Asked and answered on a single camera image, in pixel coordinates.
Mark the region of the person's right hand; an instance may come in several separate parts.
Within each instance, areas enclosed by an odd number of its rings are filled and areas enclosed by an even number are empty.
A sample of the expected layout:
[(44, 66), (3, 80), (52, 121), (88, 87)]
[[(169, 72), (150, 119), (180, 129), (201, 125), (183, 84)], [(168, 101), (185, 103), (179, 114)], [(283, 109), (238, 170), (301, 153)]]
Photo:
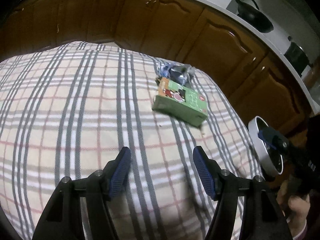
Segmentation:
[(277, 203), (283, 209), (287, 205), (292, 211), (290, 218), (287, 220), (293, 239), (303, 239), (306, 235), (307, 221), (310, 210), (310, 196), (305, 198), (299, 196), (287, 196), (288, 180), (285, 180), (277, 193)]

